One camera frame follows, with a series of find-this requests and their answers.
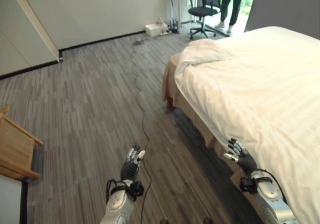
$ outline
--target silver robotic arm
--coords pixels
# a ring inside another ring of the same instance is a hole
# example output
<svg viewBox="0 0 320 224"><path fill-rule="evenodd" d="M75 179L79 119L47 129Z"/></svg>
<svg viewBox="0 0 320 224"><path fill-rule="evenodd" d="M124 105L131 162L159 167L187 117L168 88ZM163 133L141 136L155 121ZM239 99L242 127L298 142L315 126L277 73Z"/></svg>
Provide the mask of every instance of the silver robotic arm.
<svg viewBox="0 0 320 224"><path fill-rule="evenodd" d="M270 224L299 224L290 207L287 205L286 197L283 195L275 177L263 169L258 169L255 159L248 150L236 139L231 138L228 147L232 150L223 156L237 163L245 173L241 178L240 189L249 192L261 207L266 223ZM265 176L270 174L273 180Z"/></svg>
<svg viewBox="0 0 320 224"><path fill-rule="evenodd" d="M140 164L145 151L131 148L121 169L120 181L111 179L106 185L105 215L100 224L129 224L137 197L142 196L144 187L137 181Z"/></svg>

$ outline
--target black office chair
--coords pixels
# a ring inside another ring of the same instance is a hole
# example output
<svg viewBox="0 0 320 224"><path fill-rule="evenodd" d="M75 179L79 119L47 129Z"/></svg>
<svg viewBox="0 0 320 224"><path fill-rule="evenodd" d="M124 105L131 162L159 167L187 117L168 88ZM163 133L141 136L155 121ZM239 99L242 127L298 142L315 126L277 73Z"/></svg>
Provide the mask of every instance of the black office chair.
<svg viewBox="0 0 320 224"><path fill-rule="evenodd" d="M202 19L202 24L201 24L201 28L190 29L190 34L191 34L190 39L192 40L193 35L196 33L203 33L205 37L208 38L206 32L213 33L213 36L215 37L217 33L214 30L205 28L205 17L216 15L221 11L220 0L202 0L202 6L197 6L197 7L194 7L192 1L193 0L190 0L191 8L189 9L188 12L193 16L199 17L200 21Z"/></svg>

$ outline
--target person's leg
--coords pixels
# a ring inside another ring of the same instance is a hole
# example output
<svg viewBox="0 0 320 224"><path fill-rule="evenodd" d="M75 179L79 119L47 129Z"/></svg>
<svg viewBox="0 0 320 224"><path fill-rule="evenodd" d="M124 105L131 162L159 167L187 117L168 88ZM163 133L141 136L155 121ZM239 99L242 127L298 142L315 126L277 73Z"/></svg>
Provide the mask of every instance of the person's leg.
<svg viewBox="0 0 320 224"><path fill-rule="evenodd" d="M230 0L222 0L221 2L221 22L224 22L227 15L228 15L228 6L229 6Z"/></svg>
<svg viewBox="0 0 320 224"><path fill-rule="evenodd" d="M241 0L233 0L232 15L229 23L230 26L233 26L237 22L237 18L240 11L240 4Z"/></svg>

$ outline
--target wall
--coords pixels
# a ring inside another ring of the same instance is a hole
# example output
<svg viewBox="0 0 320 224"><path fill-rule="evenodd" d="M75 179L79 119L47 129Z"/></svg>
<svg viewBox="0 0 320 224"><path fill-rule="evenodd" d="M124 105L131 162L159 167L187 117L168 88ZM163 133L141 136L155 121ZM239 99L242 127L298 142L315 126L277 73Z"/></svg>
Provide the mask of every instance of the wall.
<svg viewBox="0 0 320 224"><path fill-rule="evenodd" d="M20 222L21 182L0 175L0 223Z"/></svg>
<svg viewBox="0 0 320 224"><path fill-rule="evenodd" d="M320 0L254 0L246 30L267 26L320 39Z"/></svg>
<svg viewBox="0 0 320 224"><path fill-rule="evenodd" d="M0 0L0 75L59 59L57 48L32 13L26 0Z"/></svg>
<svg viewBox="0 0 320 224"><path fill-rule="evenodd" d="M164 18L167 0L28 0L58 49L138 31Z"/></svg>

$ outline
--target white duvet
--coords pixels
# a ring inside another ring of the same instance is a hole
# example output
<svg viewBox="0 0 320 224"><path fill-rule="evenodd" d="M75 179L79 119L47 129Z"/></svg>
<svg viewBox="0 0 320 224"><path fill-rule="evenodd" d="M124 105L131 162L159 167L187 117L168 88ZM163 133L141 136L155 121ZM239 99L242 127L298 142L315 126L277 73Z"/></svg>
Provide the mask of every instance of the white duvet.
<svg viewBox="0 0 320 224"><path fill-rule="evenodd" d="M301 223L320 223L319 40L265 27L193 41L175 81L226 149L238 139L276 176Z"/></svg>

